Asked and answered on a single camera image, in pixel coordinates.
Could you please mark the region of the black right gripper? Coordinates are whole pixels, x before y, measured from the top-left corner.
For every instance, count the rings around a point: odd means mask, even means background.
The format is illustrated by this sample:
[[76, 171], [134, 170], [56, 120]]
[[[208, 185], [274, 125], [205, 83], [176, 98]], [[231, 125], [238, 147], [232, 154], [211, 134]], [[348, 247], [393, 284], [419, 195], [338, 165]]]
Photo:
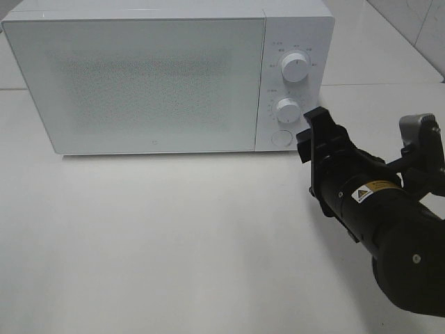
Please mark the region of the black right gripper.
[[296, 140], [301, 162], [311, 162], [310, 192], [324, 215], [337, 218], [336, 201], [343, 185], [355, 176], [377, 170], [385, 161], [357, 148], [326, 108], [317, 107], [304, 117], [309, 129], [297, 134]]

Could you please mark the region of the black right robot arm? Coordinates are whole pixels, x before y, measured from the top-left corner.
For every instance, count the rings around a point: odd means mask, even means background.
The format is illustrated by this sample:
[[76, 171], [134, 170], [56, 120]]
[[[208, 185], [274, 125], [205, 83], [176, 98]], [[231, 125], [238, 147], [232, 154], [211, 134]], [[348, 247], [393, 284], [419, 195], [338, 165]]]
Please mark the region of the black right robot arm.
[[379, 288], [397, 307], [444, 316], [444, 220], [421, 201], [444, 195], [441, 130], [431, 113], [399, 121], [403, 148], [386, 163], [359, 149], [330, 112], [305, 114], [298, 154], [311, 165], [310, 194], [372, 257]]

